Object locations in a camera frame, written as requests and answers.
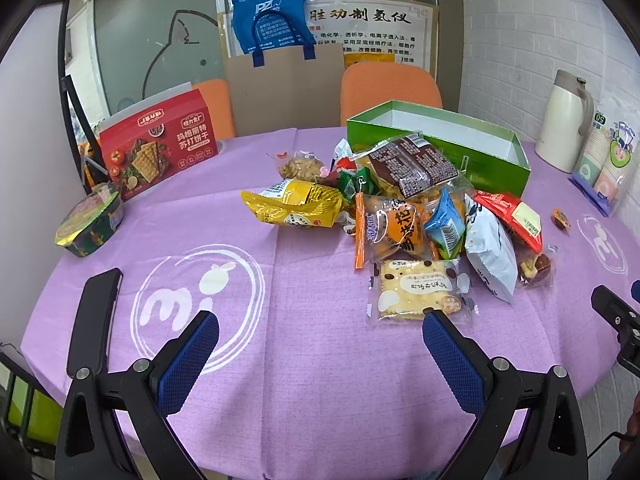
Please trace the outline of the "red peanut bag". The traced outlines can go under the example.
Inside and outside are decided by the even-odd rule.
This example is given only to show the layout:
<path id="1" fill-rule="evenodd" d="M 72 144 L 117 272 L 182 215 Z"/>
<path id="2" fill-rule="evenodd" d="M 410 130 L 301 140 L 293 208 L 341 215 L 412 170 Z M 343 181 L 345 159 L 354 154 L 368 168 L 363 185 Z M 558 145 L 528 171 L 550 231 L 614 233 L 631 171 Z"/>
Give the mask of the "red peanut bag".
<path id="1" fill-rule="evenodd" d="M 495 214 L 536 254 L 542 252 L 541 218 L 532 207 L 509 193 L 477 191 L 474 200 Z"/>

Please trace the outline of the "white snack pouch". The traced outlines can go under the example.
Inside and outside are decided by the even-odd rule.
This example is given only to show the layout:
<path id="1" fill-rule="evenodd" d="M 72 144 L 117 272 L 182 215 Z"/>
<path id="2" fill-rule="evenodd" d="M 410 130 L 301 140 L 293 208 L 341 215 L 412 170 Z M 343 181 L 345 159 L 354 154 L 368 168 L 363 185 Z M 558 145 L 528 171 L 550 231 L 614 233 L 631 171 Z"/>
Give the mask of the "white snack pouch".
<path id="1" fill-rule="evenodd" d="M 512 304 L 518 267 L 511 237 L 493 212 L 469 195 L 465 203 L 465 253 L 491 293 Z"/>

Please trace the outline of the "small blue snack packet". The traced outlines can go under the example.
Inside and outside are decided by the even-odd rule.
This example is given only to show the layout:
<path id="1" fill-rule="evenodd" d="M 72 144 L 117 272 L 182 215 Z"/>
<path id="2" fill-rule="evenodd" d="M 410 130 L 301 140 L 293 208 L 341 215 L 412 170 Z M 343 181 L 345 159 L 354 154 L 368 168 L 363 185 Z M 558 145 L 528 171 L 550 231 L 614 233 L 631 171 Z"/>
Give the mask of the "small blue snack packet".
<path id="1" fill-rule="evenodd" d="M 457 257 L 463 245 L 465 223 L 447 190 L 440 192 L 438 205 L 423 229 L 443 259 Z"/>

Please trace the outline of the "cookie biscuit pack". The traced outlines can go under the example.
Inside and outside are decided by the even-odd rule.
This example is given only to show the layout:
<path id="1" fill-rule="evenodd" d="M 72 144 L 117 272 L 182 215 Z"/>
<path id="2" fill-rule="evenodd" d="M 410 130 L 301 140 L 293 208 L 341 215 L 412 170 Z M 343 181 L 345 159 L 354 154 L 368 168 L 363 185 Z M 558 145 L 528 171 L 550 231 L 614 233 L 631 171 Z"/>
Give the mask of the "cookie biscuit pack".
<path id="1" fill-rule="evenodd" d="M 387 259 L 372 266 L 367 315 L 375 322 L 422 321 L 432 309 L 461 321 L 474 309 L 470 289 L 459 259 Z"/>

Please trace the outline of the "orange label peanut bag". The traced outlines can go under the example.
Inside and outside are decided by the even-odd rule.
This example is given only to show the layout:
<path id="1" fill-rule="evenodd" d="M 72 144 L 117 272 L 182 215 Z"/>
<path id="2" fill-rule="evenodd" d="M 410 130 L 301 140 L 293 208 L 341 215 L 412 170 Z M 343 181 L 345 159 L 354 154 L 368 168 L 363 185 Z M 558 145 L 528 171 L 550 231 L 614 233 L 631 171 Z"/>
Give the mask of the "orange label peanut bag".
<path id="1" fill-rule="evenodd" d="M 403 254 L 433 260 L 433 246 L 423 229 L 427 214 L 417 202 L 382 196 L 363 196 L 364 258 L 382 261 Z"/>

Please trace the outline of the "brown label snack bag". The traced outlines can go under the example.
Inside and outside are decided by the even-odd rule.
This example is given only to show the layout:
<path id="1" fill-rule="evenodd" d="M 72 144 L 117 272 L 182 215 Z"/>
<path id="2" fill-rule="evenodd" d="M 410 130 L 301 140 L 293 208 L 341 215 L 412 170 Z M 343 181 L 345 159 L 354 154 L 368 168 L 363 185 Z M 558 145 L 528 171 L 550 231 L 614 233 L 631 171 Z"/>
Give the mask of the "brown label snack bag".
<path id="1" fill-rule="evenodd" d="M 420 133 L 383 140 L 352 156 L 383 196 L 411 200 L 459 177 L 459 170 Z"/>

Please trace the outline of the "orange stick snack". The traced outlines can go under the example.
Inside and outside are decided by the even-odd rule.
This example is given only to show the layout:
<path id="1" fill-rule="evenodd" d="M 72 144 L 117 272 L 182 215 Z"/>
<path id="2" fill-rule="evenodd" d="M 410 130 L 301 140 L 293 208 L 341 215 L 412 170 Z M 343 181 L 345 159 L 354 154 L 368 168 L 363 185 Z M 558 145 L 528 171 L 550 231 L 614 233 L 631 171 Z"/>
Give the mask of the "orange stick snack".
<path id="1" fill-rule="evenodd" d="M 361 270 L 366 264 L 366 208 L 363 192 L 355 195 L 355 259 L 354 267 Z"/>

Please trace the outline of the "green snack packet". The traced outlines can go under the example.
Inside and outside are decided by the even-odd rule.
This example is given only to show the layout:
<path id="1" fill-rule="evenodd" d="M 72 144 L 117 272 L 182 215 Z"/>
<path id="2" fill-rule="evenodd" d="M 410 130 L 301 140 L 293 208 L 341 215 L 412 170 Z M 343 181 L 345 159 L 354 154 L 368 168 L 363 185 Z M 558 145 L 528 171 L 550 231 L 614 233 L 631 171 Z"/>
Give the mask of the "green snack packet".
<path id="1" fill-rule="evenodd" d="M 374 182 L 371 171 L 367 167 L 357 170 L 341 169 L 337 173 L 337 188 L 347 203 L 352 204 L 358 193 L 378 195 L 378 185 Z"/>

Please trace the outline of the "yellow chip bag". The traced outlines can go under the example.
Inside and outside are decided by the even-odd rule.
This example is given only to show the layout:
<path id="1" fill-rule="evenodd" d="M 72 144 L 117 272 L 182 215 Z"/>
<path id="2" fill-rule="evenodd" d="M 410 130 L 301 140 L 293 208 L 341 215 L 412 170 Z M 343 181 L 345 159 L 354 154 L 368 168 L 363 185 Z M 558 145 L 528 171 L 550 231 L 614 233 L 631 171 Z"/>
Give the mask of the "yellow chip bag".
<path id="1" fill-rule="evenodd" d="M 241 200 L 264 223 L 302 228 L 332 228 L 343 209 L 336 188 L 299 179 L 285 179 L 260 193 L 241 192 Z"/>

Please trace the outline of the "red white snack packet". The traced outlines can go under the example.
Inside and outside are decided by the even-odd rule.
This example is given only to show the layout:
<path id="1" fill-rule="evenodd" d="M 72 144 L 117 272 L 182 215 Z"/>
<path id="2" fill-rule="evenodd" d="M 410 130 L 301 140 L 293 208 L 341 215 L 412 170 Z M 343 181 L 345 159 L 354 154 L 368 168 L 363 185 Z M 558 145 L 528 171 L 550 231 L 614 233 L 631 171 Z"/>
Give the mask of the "red white snack packet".
<path id="1" fill-rule="evenodd" d="M 336 144 L 332 158 L 332 170 L 356 170 L 356 162 L 352 160 L 352 148 L 346 139 L 342 139 Z"/>

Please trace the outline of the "pink seed snack bag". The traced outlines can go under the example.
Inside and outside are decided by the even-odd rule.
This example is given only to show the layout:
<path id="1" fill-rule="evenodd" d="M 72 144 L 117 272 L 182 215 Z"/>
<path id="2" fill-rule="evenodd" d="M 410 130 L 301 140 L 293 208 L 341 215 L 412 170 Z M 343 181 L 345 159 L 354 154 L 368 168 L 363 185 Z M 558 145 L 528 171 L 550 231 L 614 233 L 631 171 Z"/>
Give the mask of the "pink seed snack bag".
<path id="1" fill-rule="evenodd" d="M 282 179 L 297 179 L 319 183 L 329 177 L 329 168 L 314 153 L 305 151 L 281 152 L 272 155 Z"/>

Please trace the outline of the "instant noodle bowl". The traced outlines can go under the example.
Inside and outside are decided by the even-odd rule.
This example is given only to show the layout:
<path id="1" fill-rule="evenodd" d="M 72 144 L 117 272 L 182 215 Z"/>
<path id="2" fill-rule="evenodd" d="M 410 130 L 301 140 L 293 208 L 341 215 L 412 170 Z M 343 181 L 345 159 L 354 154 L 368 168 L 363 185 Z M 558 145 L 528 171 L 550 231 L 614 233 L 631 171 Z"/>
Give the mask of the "instant noodle bowl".
<path id="1" fill-rule="evenodd" d="M 125 208 L 119 189 L 112 182 L 97 184 L 63 219 L 54 242 L 74 256 L 96 252 L 118 230 Z"/>

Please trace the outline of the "red cracker box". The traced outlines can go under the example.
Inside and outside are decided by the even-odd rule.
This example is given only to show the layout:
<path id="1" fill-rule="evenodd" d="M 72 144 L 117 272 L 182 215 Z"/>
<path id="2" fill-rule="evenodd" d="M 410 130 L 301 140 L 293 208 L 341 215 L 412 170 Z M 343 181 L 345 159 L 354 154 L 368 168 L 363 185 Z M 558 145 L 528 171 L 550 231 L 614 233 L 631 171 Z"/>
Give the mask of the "red cracker box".
<path id="1" fill-rule="evenodd" d="M 100 147 L 123 200 L 218 154 L 214 125 L 198 89 L 109 126 L 100 134 Z"/>

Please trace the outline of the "orange chair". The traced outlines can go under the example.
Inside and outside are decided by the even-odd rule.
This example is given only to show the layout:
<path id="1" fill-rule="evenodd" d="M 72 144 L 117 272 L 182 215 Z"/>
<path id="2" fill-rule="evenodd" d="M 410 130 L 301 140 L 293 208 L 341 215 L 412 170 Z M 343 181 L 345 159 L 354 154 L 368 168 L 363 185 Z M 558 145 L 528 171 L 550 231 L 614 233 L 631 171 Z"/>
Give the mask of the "orange chair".
<path id="1" fill-rule="evenodd" d="M 216 139 L 233 139 L 235 128 L 228 82 L 224 79 L 211 79 L 194 84 L 193 88 L 201 92 L 207 105 Z"/>
<path id="2" fill-rule="evenodd" d="M 365 110 L 402 101 L 442 108 L 434 77 L 423 68 L 398 63 L 363 62 L 344 71 L 341 81 L 341 125 Z"/>

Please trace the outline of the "brown cardboard sheet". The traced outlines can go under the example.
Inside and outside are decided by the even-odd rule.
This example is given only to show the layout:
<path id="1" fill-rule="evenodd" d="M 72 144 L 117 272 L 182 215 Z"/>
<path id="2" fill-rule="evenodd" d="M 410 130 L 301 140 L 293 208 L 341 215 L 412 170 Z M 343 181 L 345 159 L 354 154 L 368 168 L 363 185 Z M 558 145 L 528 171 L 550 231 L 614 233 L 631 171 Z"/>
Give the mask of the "brown cardboard sheet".
<path id="1" fill-rule="evenodd" d="M 282 47 L 228 58 L 224 73 L 235 133 L 337 127 L 344 71 L 339 44 Z"/>

